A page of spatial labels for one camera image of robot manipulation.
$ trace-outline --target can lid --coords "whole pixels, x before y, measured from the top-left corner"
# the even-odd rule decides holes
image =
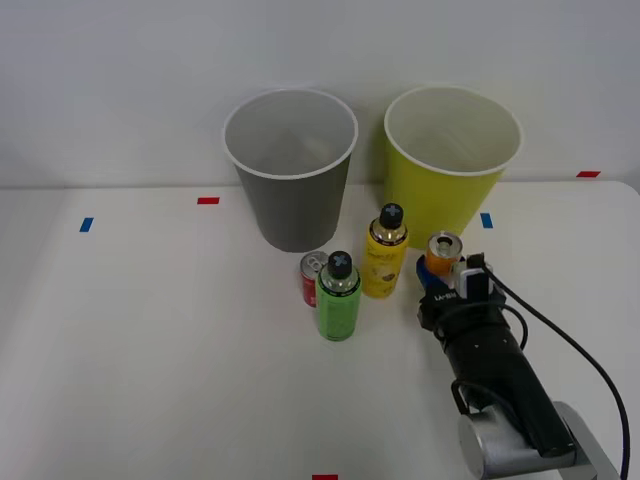
[[[321,250],[307,253],[302,260],[300,260],[300,271],[302,274],[315,280],[322,267],[324,267],[329,261],[329,256]]]
[[[443,230],[431,236],[429,251],[440,258],[458,258],[462,253],[462,240],[457,235]]]
[[[397,203],[387,203],[380,211],[380,225],[389,230],[395,230],[402,225],[404,211]]]
[[[342,280],[351,275],[353,271],[353,264],[351,262],[351,255],[342,250],[338,250],[329,255],[329,264],[327,266],[329,275],[336,280]]]

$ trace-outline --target paper cup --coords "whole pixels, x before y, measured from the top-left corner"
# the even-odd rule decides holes
[[[308,252],[333,237],[358,137],[344,102],[315,90],[271,91],[237,107],[222,137],[271,245]]]
[[[518,121],[493,100],[456,87],[421,87],[387,109],[385,202],[402,206],[409,245],[460,235],[522,144]]]

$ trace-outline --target yellow paper cup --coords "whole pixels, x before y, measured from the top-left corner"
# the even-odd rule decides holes
[[[389,105],[385,202],[402,206],[409,245],[461,234],[522,145],[515,117],[457,87],[420,87]]]

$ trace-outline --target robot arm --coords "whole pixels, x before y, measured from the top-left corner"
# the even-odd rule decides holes
[[[449,288],[417,263],[419,320],[440,341],[456,380],[460,443],[479,479],[559,469],[565,480],[619,479],[580,417],[553,403],[502,315],[506,297],[482,256],[456,265]]]

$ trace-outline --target green spray bottle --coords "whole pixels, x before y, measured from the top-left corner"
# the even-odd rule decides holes
[[[349,338],[356,328],[360,293],[360,275],[347,252],[329,255],[329,262],[316,278],[316,312],[320,335],[339,342]]]

